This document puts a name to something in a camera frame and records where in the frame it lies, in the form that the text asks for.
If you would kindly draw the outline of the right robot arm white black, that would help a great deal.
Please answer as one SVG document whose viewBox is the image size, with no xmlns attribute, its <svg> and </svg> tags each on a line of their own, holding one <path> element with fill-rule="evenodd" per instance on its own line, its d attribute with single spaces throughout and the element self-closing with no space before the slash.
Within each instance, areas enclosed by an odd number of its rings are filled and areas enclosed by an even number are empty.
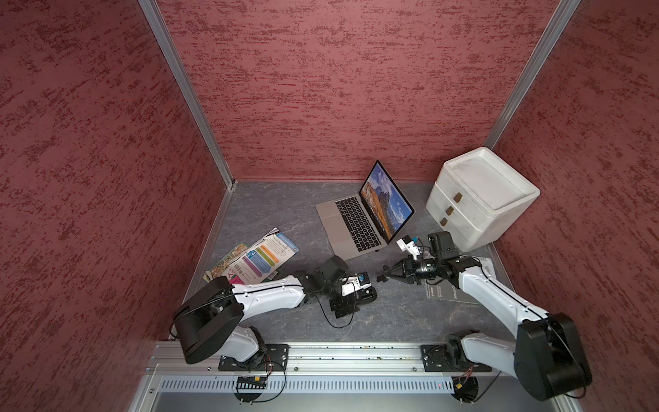
<svg viewBox="0 0 659 412">
<path fill-rule="evenodd" d="M 517 379 L 539 401 L 587 391 L 592 373 L 570 317 L 537 307 L 506 287 L 487 273 L 480 259 L 460 254 L 448 232 L 431 233 L 427 245 L 410 236 L 396 243 L 408 255 L 385 267 L 379 281 L 447 282 L 476 299 L 512 334 L 510 341 L 474 330 L 449 335 L 439 346 L 440 355 L 428 357 L 431 362 L 455 372 L 491 367 Z"/>
</svg>

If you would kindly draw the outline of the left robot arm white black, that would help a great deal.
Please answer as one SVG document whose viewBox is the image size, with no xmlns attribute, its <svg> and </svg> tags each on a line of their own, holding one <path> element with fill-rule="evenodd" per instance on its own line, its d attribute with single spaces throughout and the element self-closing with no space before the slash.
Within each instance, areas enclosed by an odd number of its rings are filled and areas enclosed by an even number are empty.
<svg viewBox="0 0 659 412">
<path fill-rule="evenodd" d="M 377 299 L 367 273 L 349 274 L 338 256 L 312 272 L 296 271 L 259 284 L 232 284 L 216 278 L 190 297 L 174 314 L 172 326 L 189 365 L 215 354 L 231 358 L 238 368 L 253 370 L 272 363 L 258 330 L 241 323 L 268 312 L 295 309 L 324 296 L 335 317 L 353 317 L 359 306 Z"/>
</svg>

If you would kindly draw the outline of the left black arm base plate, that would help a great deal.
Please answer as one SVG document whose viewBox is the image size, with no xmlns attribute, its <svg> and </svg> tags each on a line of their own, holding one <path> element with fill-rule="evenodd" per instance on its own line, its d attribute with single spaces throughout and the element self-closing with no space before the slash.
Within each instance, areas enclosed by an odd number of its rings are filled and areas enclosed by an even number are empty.
<svg viewBox="0 0 659 412">
<path fill-rule="evenodd" d="M 235 358 L 222 356 L 218 365 L 220 372 L 285 372 L 288 364 L 287 344 L 272 343 L 260 348 L 251 358 L 238 362 Z"/>
</svg>

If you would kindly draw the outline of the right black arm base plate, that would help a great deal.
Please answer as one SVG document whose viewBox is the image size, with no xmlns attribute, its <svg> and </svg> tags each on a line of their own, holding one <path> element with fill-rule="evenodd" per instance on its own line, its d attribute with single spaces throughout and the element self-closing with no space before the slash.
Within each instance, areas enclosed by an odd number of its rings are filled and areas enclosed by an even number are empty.
<svg viewBox="0 0 659 412">
<path fill-rule="evenodd" d="M 463 350 L 456 343 L 429 344 L 420 346 L 424 370 L 450 374 L 489 373 L 492 368 L 467 360 Z"/>
</svg>

